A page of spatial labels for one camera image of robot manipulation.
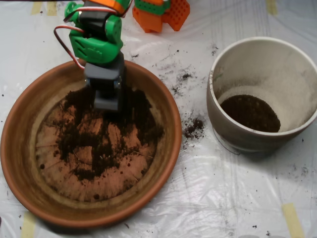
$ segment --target clay pot saucer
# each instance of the clay pot saucer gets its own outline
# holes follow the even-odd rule
[[[1,137],[2,170],[16,198],[40,218],[71,228],[113,224],[142,208],[170,176],[182,136],[177,105],[155,75],[132,62],[126,61],[126,66],[127,84],[145,93],[163,135],[152,158],[144,151],[140,155],[138,152],[129,154],[135,160],[124,157],[120,167],[107,169],[95,180],[68,173],[68,161],[60,159],[53,136],[58,133],[41,134],[56,128],[43,122],[48,120],[57,103],[69,91],[85,86],[83,72],[72,61],[35,80],[12,107]],[[90,150],[74,150],[77,165],[89,166],[85,154]]]

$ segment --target red wire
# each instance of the red wire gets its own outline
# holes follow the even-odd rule
[[[125,17],[127,11],[129,10],[130,6],[131,6],[132,0],[130,0],[129,6],[127,7],[127,9],[125,10],[125,12],[121,15],[122,17]],[[69,19],[72,17],[72,15],[74,15],[74,13],[78,12],[78,11],[98,11],[98,12],[113,12],[115,14],[118,14],[116,10],[108,8],[108,7],[88,7],[88,6],[84,6],[84,7],[79,7],[76,10],[74,10],[73,12],[69,13],[69,15],[67,17],[65,17],[64,22],[68,22]],[[84,30],[78,28],[78,27],[74,27],[74,26],[68,26],[68,25],[60,25],[55,27],[54,29],[54,35],[56,36],[57,40],[59,41],[59,43],[61,44],[61,46],[63,46],[63,48],[66,50],[66,52],[70,55],[70,57],[74,60],[74,62],[78,65],[78,67],[80,67],[81,69],[85,69],[84,66],[82,66],[78,59],[73,55],[73,53],[69,50],[69,48],[64,44],[64,42],[61,40],[61,38],[59,37],[59,35],[57,34],[57,29],[59,28],[64,28],[64,29],[70,29],[70,30],[75,30],[81,33],[84,33]]]
[[[67,26],[67,25],[60,25],[55,27],[54,29],[54,35],[56,36],[57,40],[59,41],[59,43],[61,44],[61,46],[63,46],[63,48],[66,50],[66,52],[70,55],[70,57],[72,57],[72,59],[74,60],[74,62],[78,65],[78,67],[80,67],[81,69],[85,69],[84,66],[82,66],[78,59],[73,55],[73,53],[69,50],[69,48],[65,45],[65,43],[61,40],[61,38],[59,37],[59,35],[57,34],[57,29],[59,28],[64,28],[64,29],[70,29],[70,30],[75,30],[81,33],[84,33],[84,30],[78,28],[78,27],[74,27],[74,26]]]

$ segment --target yellow tape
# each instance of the yellow tape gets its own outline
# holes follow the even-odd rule
[[[40,13],[41,8],[42,8],[42,2],[41,1],[34,2],[33,6],[32,6],[31,15],[35,15],[35,14]]]
[[[23,219],[21,238],[33,238],[35,230],[35,216],[30,212],[25,212]]]
[[[57,2],[55,1],[48,1],[48,16],[56,16],[57,9],[56,9]]]
[[[266,0],[266,10],[273,16],[277,15],[276,0]]]
[[[305,238],[304,231],[297,217],[294,204],[284,204],[282,205],[282,210],[291,238]]]

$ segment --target orange robot part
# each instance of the orange robot part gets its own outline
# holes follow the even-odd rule
[[[163,4],[163,0],[143,0],[155,5]],[[133,17],[146,32],[161,32],[163,23],[168,23],[174,31],[179,31],[190,13],[186,0],[171,0],[171,6],[163,15],[155,15],[133,7]]]
[[[112,9],[116,10],[120,14],[124,13],[123,6],[115,0],[89,0],[89,1],[93,1],[95,3],[99,3],[99,4],[104,5],[104,6],[108,6]]]

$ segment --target table surface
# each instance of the table surface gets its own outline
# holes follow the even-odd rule
[[[61,230],[32,216],[0,170],[0,238],[257,238],[290,237],[284,204],[292,203],[307,238],[317,237],[317,124],[266,156],[226,150],[207,115],[208,74],[217,55],[246,37],[272,36],[305,51],[317,63],[317,0],[188,0],[180,32],[165,25],[145,34],[123,20],[125,58],[157,75],[173,94],[183,128],[199,118],[199,138],[183,143],[168,182],[142,210],[110,228]],[[53,35],[67,2],[0,2],[0,130],[15,100],[69,55]],[[68,31],[60,30],[70,46]],[[182,76],[189,74],[187,80]]]

